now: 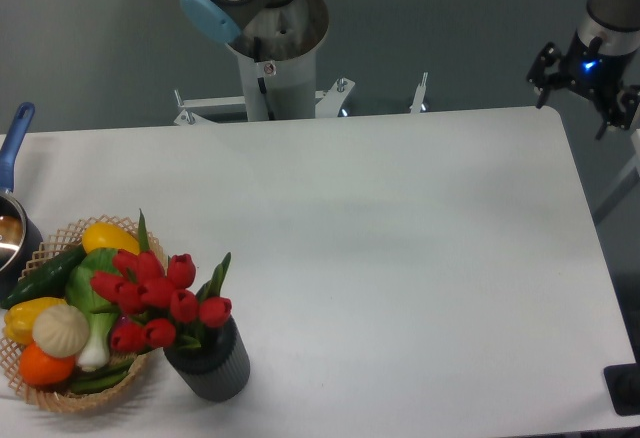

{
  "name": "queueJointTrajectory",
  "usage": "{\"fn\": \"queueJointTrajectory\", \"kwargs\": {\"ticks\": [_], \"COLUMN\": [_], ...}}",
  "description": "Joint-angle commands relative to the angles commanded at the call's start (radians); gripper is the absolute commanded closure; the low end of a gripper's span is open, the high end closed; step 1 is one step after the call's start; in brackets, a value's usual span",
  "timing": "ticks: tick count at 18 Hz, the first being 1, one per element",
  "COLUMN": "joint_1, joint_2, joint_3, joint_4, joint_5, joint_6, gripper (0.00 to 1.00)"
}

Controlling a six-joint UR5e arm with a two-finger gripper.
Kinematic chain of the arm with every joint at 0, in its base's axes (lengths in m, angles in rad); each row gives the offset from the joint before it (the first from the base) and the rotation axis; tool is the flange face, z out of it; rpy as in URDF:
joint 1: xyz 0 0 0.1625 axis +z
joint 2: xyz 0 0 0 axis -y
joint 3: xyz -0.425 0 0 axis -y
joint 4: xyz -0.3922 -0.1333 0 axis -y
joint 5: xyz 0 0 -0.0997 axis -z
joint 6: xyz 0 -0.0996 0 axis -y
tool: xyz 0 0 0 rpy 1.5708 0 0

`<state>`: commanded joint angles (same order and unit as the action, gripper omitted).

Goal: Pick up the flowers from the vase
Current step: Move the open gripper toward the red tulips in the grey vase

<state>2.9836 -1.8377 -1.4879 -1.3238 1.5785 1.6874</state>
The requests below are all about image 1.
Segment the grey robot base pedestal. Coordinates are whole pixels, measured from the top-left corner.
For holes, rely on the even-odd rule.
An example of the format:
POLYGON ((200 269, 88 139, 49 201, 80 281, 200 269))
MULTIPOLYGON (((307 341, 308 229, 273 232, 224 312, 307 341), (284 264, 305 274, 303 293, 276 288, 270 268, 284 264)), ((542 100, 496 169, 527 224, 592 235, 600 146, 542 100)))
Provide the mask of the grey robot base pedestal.
POLYGON ((324 0, 180 0, 191 24, 238 63, 251 121, 316 115, 316 54, 329 28, 324 0))

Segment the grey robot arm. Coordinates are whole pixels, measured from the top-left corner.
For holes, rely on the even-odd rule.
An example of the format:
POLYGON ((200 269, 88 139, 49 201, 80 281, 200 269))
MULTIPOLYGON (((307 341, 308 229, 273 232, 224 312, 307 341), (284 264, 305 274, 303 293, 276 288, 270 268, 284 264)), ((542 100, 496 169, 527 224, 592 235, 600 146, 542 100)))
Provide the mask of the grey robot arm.
POLYGON ((568 50, 547 43, 526 80, 539 94, 538 109, 562 89, 592 103, 602 120, 599 140, 608 129, 628 131, 639 120, 639 87, 623 79, 638 55, 639 0, 587 0, 568 50))

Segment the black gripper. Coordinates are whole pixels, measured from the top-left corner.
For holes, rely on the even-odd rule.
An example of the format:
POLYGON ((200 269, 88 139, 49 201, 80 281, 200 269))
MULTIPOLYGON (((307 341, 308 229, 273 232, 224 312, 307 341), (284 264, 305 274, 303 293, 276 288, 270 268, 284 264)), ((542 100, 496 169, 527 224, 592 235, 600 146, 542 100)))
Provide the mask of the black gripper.
POLYGON ((553 42, 548 42, 534 59, 526 80, 537 92, 537 109, 546 105, 553 91, 567 88, 568 82, 574 93, 593 101, 602 119, 595 135, 599 141, 609 128, 630 131, 639 124, 639 86, 623 87, 631 54, 602 54, 604 41, 600 37, 595 40, 597 50, 575 33, 564 57, 553 42), (559 71, 548 74, 547 70, 556 64, 559 71))

